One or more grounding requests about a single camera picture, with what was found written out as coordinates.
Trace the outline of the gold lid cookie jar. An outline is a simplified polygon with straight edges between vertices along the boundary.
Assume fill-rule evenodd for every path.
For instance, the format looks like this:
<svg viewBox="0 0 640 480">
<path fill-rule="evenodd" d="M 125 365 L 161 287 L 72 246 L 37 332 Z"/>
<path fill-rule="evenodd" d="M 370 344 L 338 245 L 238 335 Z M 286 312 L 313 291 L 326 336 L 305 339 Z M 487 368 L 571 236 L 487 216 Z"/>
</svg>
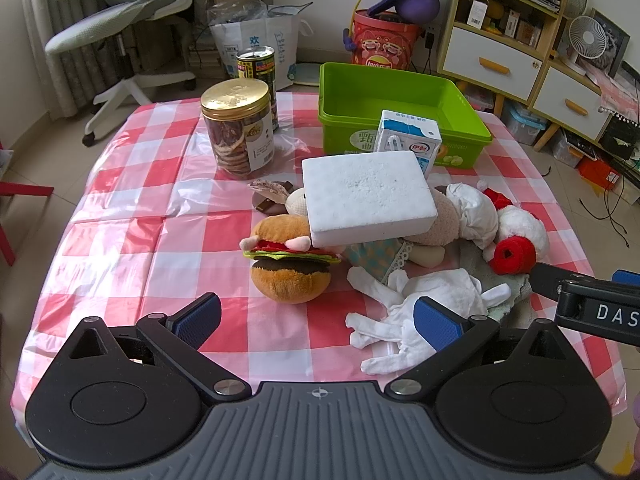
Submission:
<svg viewBox="0 0 640 480">
<path fill-rule="evenodd" d="M 273 160 L 268 84 L 252 78 L 218 82 L 202 94 L 201 112 L 220 169 L 247 179 Z"/>
</svg>

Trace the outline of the red snack bucket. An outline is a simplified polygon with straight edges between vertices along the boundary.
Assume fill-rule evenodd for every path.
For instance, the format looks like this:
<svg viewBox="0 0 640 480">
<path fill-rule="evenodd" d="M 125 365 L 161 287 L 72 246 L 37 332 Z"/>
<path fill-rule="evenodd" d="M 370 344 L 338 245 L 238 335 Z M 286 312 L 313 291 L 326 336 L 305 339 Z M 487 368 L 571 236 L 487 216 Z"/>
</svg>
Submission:
<svg viewBox="0 0 640 480">
<path fill-rule="evenodd" d="M 395 12 L 371 18 L 366 10 L 358 10 L 343 30 L 343 44 L 354 64 L 406 70 L 421 34 L 419 25 L 404 21 Z"/>
</svg>

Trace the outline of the green plastic bin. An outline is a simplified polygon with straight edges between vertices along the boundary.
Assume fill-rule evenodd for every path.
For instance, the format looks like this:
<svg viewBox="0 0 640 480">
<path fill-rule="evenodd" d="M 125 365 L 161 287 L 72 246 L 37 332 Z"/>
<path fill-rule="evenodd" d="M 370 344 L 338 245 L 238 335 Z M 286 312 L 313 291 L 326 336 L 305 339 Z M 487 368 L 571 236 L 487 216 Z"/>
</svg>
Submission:
<svg viewBox="0 0 640 480">
<path fill-rule="evenodd" d="M 437 122 L 439 166 L 470 169 L 492 142 L 480 115 L 446 78 L 355 64 L 321 65 L 318 117 L 327 155 L 372 151 L 383 110 Z"/>
</svg>

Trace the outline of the white desk fan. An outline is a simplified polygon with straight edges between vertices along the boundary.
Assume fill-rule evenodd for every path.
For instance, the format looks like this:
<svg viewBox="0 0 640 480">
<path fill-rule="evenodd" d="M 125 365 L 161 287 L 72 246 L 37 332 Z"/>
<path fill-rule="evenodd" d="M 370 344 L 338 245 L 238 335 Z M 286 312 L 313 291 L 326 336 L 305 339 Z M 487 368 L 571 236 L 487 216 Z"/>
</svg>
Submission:
<svg viewBox="0 0 640 480">
<path fill-rule="evenodd" d="M 580 58 L 594 60 L 606 51 L 608 36 L 598 21 L 588 15 L 579 15 L 568 25 L 568 48 L 560 60 L 575 73 L 585 76 L 587 71 L 578 64 Z"/>
</svg>

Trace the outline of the white red plush snowman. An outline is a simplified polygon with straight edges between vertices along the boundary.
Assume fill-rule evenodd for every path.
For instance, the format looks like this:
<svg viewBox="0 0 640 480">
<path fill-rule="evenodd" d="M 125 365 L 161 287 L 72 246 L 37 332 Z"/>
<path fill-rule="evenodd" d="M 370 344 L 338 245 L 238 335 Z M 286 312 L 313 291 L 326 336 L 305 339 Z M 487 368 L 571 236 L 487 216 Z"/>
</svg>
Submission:
<svg viewBox="0 0 640 480">
<path fill-rule="evenodd" d="M 544 222 L 531 212 L 515 206 L 505 195 L 478 182 L 495 206 L 498 230 L 494 241 L 483 250 L 483 258 L 498 275 L 529 274 L 549 251 L 549 237 Z"/>
</svg>

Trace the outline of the plush hamburger toy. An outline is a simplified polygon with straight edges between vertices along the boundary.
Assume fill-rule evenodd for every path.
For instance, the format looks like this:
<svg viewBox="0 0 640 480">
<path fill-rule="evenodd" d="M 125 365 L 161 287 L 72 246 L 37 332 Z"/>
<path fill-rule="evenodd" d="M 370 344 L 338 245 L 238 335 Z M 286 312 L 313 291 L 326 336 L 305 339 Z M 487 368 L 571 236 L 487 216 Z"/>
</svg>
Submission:
<svg viewBox="0 0 640 480">
<path fill-rule="evenodd" d="M 254 286 L 280 304 L 304 304 L 319 297 L 331 283 L 332 266 L 341 262 L 335 250 L 312 244 L 308 219 L 297 214 L 262 219 L 239 246 L 253 261 Z"/>
</svg>

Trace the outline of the clear blue storage box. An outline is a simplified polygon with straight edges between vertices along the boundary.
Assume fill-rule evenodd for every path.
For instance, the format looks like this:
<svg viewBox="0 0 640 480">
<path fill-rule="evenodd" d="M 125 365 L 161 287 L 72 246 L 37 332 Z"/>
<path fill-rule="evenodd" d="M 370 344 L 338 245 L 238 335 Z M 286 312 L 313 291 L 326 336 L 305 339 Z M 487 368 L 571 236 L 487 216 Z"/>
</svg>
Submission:
<svg viewBox="0 0 640 480">
<path fill-rule="evenodd" d="M 501 120 L 518 143 L 532 146 L 547 128 L 548 120 L 511 100 L 504 102 Z"/>
</svg>

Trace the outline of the white foam block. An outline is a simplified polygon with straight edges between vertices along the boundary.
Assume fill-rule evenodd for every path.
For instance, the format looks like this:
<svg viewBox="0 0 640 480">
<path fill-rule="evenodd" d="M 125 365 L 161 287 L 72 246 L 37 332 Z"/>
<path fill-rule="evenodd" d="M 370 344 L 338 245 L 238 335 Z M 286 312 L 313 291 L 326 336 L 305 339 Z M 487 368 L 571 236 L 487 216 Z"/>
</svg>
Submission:
<svg viewBox="0 0 640 480">
<path fill-rule="evenodd" d="M 422 234 L 437 208 L 409 151 L 307 158 L 302 162 L 314 246 L 347 246 Z"/>
</svg>

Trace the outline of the white glove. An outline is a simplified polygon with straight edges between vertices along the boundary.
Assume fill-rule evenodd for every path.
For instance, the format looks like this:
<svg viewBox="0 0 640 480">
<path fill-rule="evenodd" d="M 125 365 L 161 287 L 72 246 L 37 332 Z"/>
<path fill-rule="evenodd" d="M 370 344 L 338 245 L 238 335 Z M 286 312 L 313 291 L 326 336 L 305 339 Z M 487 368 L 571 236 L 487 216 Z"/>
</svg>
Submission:
<svg viewBox="0 0 640 480">
<path fill-rule="evenodd" d="M 417 366 L 461 336 L 461 324 L 470 316 L 486 315 L 511 296 L 508 284 L 482 289 L 480 280 L 464 269 L 416 278 L 396 270 L 384 285 L 361 266 L 353 266 L 347 281 L 386 309 L 379 321 L 359 313 L 346 315 L 345 325 L 352 330 L 349 343 L 357 349 L 381 341 L 397 346 L 389 356 L 364 360 L 360 370 L 367 375 L 389 375 Z"/>
</svg>

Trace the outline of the white office chair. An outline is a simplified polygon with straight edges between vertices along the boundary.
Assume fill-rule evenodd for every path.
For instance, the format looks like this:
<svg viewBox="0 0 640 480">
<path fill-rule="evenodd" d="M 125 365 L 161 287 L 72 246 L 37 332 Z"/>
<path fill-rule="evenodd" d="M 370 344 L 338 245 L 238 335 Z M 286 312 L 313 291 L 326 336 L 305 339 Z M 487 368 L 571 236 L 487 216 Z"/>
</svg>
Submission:
<svg viewBox="0 0 640 480">
<path fill-rule="evenodd" d="M 118 62 L 122 70 L 122 79 L 113 87 L 97 94 L 92 101 L 96 107 L 85 125 L 82 144 L 93 146 L 96 143 L 96 126 L 111 116 L 126 99 L 134 99 L 139 105 L 150 105 L 152 101 L 144 93 L 146 89 L 155 89 L 181 82 L 187 89 L 193 90 L 196 76 L 190 72 L 171 74 L 137 74 L 132 66 L 130 55 L 124 46 L 122 32 L 130 25 L 142 21 L 157 21 L 161 18 L 188 10 L 193 0 L 104 0 L 106 8 L 82 18 L 70 27 L 54 35 L 44 46 L 47 54 L 60 54 L 70 50 L 96 44 L 108 38 L 114 38 L 117 44 Z"/>
</svg>

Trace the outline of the beige bunny doll blue dress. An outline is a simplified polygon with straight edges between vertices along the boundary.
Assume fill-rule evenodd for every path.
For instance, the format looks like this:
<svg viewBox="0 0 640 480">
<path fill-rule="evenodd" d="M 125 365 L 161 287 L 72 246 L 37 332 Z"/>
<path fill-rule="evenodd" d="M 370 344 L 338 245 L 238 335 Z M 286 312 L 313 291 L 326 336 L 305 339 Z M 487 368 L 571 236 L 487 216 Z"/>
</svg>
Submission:
<svg viewBox="0 0 640 480">
<path fill-rule="evenodd" d="M 407 261 L 422 268 L 439 266 L 445 259 L 446 246 L 459 237 L 459 214 L 441 188 L 430 187 L 437 217 L 430 229 L 422 234 L 389 240 L 323 246 L 339 252 L 352 266 L 361 266 L 383 284 L 393 271 L 402 269 Z"/>
</svg>

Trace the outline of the white blue milk carton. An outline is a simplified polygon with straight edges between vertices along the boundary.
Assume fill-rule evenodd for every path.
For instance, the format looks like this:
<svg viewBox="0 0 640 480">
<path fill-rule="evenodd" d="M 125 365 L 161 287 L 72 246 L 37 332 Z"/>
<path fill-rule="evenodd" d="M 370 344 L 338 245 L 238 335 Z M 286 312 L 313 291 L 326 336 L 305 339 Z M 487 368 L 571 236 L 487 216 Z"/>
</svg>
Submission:
<svg viewBox="0 0 640 480">
<path fill-rule="evenodd" d="M 439 126 L 433 119 L 382 110 L 374 144 L 376 152 L 413 152 L 427 178 L 441 145 Z"/>
</svg>

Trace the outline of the black yellow tin can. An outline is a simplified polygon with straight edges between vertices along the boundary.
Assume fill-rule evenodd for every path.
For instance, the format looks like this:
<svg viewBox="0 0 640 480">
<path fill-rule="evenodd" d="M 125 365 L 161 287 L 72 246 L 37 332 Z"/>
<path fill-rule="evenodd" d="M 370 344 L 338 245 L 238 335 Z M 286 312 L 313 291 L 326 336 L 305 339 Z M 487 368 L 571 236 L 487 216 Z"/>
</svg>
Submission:
<svg viewBox="0 0 640 480">
<path fill-rule="evenodd" d="M 236 55 L 236 68 L 241 78 L 262 80 L 269 87 L 270 112 L 274 130 L 279 128 L 276 90 L 276 51 L 269 46 L 248 48 Z"/>
</svg>

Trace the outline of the wooden white drawer cabinet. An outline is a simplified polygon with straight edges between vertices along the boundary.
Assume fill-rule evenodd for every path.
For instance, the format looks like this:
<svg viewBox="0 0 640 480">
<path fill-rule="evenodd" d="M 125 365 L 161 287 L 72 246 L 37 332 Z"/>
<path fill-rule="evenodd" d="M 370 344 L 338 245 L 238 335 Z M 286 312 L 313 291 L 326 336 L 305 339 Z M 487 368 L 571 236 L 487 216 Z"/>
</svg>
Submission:
<svg viewBox="0 0 640 480">
<path fill-rule="evenodd" d="M 496 115 L 511 100 L 547 119 L 536 150 L 561 128 L 597 141 L 610 121 L 600 110 L 600 89 L 567 65 L 573 52 L 559 51 L 566 8 L 567 0 L 555 8 L 541 0 L 451 0 L 442 30 L 437 71 L 461 88 L 491 91 Z"/>
</svg>

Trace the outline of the red box on floor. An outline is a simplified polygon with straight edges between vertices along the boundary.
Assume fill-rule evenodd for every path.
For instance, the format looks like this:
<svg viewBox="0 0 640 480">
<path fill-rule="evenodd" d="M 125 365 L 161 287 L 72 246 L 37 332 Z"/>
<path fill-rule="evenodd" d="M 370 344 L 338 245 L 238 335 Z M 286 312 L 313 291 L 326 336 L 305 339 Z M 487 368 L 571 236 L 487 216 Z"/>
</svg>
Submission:
<svg viewBox="0 0 640 480">
<path fill-rule="evenodd" d="M 584 157 L 577 170 L 584 179 L 604 190 L 612 190 L 620 180 L 620 174 L 600 158 Z"/>
</svg>

